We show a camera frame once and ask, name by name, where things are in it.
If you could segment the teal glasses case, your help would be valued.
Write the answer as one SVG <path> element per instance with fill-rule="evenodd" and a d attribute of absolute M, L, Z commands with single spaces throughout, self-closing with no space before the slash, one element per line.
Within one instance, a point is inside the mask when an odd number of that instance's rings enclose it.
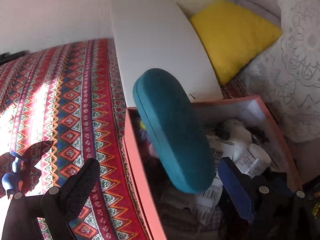
<path fill-rule="evenodd" d="M 205 131 L 179 81 L 152 68 L 133 86 L 137 111 L 172 184 L 185 193 L 206 191 L 215 158 Z"/>

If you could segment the white pill bottle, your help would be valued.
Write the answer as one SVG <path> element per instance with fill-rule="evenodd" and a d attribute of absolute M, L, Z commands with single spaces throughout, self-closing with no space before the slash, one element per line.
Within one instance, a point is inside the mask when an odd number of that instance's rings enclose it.
<path fill-rule="evenodd" d="M 242 174 L 254 178 L 261 175 L 271 165 L 271 158 L 257 144 L 250 144 L 235 165 Z"/>

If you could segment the blue toy figure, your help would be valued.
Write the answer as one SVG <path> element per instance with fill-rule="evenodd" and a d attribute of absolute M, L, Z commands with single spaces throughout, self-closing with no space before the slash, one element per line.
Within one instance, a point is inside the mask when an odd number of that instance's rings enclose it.
<path fill-rule="evenodd" d="M 21 164 L 29 161 L 26 157 L 14 151 L 10 151 L 9 154 L 15 157 L 15 159 L 11 164 L 11 172 L 5 173 L 2 177 L 2 186 L 8 199 L 11 195 L 21 191 L 23 186 Z"/>

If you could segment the pink storage box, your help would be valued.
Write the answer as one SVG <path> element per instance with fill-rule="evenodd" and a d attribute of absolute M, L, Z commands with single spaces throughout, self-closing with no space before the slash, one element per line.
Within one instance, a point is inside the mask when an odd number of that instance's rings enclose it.
<path fill-rule="evenodd" d="M 271 145 L 275 147 L 271 156 L 274 163 L 279 166 L 278 170 L 287 174 L 289 189 L 296 191 L 302 188 L 289 147 L 270 111 L 259 96 L 193 102 L 189 107 L 193 109 L 191 117 L 199 124 L 213 124 L 229 118 L 238 118 L 249 126 L 259 127 L 265 132 Z M 146 176 L 142 152 L 138 148 L 137 137 L 133 130 L 134 115 L 138 115 L 135 107 L 126 109 L 123 136 L 125 158 L 129 166 L 133 190 L 149 239 L 166 239 Z M 172 118 L 170 124 L 179 123 L 177 128 L 171 129 L 172 135 L 182 135 L 186 139 L 186 141 L 179 140 L 176 143 L 180 155 L 176 158 L 177 163 L 171 166 L 169 173 L 187 192 L 199 193 L 201 189 L 206 189 L 213 180 L 213 158 L 199 146 L 197 134 L 195 129 L 189 126 L 188 115 L 184 108 L 174 103 L 171 107 L 165 107 L 164 116 Z"/>

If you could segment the red patterned tablecloth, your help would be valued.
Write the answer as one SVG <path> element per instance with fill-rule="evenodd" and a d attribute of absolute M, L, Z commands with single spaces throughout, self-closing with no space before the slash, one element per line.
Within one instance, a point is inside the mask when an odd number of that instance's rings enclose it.
<path fill-rule="evenodd" d="M 38 51 L 1 66 L 1 174 L 24 156 L 27 195 L 62 186 L 85 161 L 100 164 L 78 239 L 148 239 L 122 146 L 126 105 L 112 39 Z"/>

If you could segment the yellow cushion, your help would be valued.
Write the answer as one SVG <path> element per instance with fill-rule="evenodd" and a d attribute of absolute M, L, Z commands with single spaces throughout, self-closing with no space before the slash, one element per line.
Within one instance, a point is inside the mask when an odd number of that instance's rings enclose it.
<path fill-rule="evenodd" d="M 189 21 L 222 86 L 282 35 L 275 24 L 228 0 L 215 0 Z"/>

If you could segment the white box lid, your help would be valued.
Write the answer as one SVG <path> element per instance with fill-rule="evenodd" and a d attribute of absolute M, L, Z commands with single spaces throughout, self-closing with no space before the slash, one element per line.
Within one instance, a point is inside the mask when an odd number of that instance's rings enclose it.
<path fill-rule="evenodd" d="M 127 107 L 135 106 L 135 81 L 151 68 L 176 77 L 192 102 L 223 99 L 209 57 L 175 2 L 111 0 L 111 18 Z"/>

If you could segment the black pen at wall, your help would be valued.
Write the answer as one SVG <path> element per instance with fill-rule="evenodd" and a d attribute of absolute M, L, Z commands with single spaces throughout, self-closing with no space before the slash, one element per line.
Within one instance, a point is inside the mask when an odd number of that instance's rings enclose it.
<path fill-rule="evenodd" d="M 0 65 L 6 64 L 8 62 L 14 61 L 20 57 L 23 57 L 25 55 L 28 55 L 29 51 L 27 50 L 23 50 L 23 51 L 19 51 L 17 53 L 4 53 L 0 55 Z"/>

